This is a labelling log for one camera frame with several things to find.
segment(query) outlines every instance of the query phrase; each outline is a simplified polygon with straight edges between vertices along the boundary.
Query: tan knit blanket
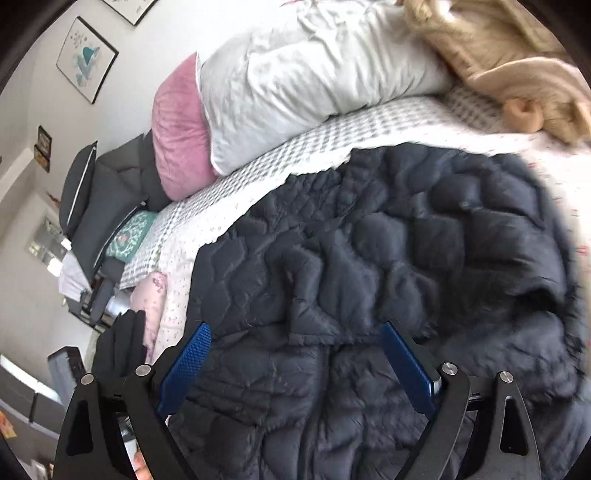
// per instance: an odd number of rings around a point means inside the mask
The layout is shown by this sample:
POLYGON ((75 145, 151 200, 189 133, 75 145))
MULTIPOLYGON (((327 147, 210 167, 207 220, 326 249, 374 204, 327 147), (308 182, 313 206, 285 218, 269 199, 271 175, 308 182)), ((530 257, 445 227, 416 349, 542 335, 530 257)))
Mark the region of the tan knit blanket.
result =
POLYGON ((591 90, 560 42, 517 0, 404 0, 409 24, 520 132, 591 137, 591 90))

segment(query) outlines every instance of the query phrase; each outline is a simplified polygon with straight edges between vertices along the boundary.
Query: black glove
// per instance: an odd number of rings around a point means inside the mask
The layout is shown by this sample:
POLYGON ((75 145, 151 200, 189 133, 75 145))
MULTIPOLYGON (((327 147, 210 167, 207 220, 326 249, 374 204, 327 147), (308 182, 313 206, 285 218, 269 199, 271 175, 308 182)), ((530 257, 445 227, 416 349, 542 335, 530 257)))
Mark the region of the black glove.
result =
POLYGON ((145 363, 143 345, 146 314, 128 310, 96 342, 92 374, 100 380, 126 377, 145 363))

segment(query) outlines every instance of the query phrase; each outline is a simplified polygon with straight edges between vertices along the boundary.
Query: gray checkered bedsheet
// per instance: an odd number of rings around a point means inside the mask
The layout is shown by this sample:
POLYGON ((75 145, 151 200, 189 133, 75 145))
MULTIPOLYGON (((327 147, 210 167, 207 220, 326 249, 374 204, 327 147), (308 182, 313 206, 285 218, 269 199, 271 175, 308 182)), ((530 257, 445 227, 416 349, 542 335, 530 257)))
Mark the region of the gray checkered bedsheet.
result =
POLYGON ((121 287, 133 287, 157 270, 165 241, 192 217, 249 183, 270 178, 286 166, 307 160, 312 154, 414 127, 454 123, 458 118, 471 126, 479 128, 480 125, 485 129, 497 122, 495 104, 465 87, 454 87, 442 101, 449 107, 435 98, 411 97, 332 118, 188 199, 169 205, 158 215, 134 259, 126 266, 121 287))

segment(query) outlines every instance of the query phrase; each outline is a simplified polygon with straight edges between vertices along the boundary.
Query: blue gripper pad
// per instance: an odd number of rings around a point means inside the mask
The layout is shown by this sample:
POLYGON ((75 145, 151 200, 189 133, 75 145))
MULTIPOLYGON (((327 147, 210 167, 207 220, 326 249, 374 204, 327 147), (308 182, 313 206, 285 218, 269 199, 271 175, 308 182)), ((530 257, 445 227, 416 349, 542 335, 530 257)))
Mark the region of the blue gripper pad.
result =
POLYGON ((382 348, 413 408, 428 419, 436 413, 434 384, 404 338, 390 322, 382 327, 382 348))
POLYGON ((211 346, 212 331, 209 325, 202 323, 161 384, 156 411, 163 420, 179 410, 211 346))

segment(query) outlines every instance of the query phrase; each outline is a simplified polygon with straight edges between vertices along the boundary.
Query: white pillow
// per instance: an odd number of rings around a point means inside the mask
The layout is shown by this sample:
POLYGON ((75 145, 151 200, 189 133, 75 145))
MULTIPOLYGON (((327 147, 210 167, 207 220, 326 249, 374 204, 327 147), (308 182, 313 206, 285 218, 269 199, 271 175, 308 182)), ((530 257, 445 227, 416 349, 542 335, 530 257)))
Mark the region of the white pillow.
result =
POLYGON ((452 86, 395 0, 285 5, 273 22, 230 39, 197 78, 221 175, 331 115, 452 86))

